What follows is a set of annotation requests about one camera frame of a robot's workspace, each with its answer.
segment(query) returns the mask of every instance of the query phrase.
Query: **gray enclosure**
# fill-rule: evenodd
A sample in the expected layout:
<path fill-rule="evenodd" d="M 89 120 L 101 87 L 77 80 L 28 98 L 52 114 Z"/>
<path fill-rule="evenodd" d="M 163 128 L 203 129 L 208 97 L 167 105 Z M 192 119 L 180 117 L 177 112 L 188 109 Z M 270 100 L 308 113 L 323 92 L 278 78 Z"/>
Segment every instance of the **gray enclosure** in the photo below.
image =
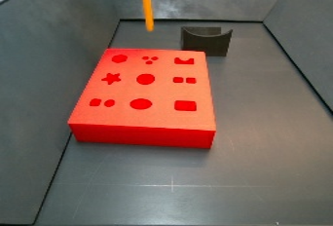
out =
<path fill-rule="evenodd" d="M 153 8 L 157 19 L 220 21 L 147 33 L 118 23 L 141 19 L 140 0 L 1 3 L 0 224 L 331 224 L 330 0 Z M 112 47 L 179 49 L 180 26 L 203 24 L 233 29 L 227 57 L 208 58 L 212 150 L 76 143 L 66 119 L 117 25 Z"/>

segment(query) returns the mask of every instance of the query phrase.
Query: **star-shaped hole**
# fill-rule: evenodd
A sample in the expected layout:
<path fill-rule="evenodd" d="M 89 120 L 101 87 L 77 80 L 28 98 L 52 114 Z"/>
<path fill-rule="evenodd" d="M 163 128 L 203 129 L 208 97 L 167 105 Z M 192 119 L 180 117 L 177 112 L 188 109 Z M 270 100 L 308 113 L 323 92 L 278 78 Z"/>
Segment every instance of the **star-shaped hole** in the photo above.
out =
<path fill-rule="evenodd" d="M 108 73 L 106 77 L 102 78 L 101 81 L 108 82 L 108 85 L 110 85 L 112 82 L 118 82 L 120 81 L 118 74 L 110 74 L 110 73 Z"/>

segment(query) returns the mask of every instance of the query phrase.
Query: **gray floor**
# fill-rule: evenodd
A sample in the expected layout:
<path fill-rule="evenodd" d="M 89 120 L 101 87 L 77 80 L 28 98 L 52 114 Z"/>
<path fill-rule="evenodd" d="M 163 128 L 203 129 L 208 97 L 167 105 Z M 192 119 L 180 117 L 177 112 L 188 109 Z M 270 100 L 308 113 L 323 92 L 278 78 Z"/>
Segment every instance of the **gray floor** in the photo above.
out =
<path fill-rule="evenodd" d="M 259 23 L 121 22 L 113 48 L 179 49 L 181 25 L 233 29 L 209 57 L 211 150 L 70 138 L 37 225 L 331 224 L 333 121 Z"/>

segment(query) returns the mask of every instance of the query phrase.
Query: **orange object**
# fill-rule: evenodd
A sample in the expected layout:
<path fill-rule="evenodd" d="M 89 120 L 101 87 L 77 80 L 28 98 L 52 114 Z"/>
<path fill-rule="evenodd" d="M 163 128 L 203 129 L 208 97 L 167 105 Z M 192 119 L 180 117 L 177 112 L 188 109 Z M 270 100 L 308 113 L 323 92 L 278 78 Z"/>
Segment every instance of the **orange object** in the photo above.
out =
<path fill-rule="evenodd" d="M 211 148 L 204 53 L 105 50 L 68 123 L 77 141 Z"/>
<path fill-rule="evenodd" d="M 151 0 L 141 0 L 143 13 L 145 19 L 145 28 L 148 31 L 153 30 L 153 15 L 152 15 L 152 4 Z"/>

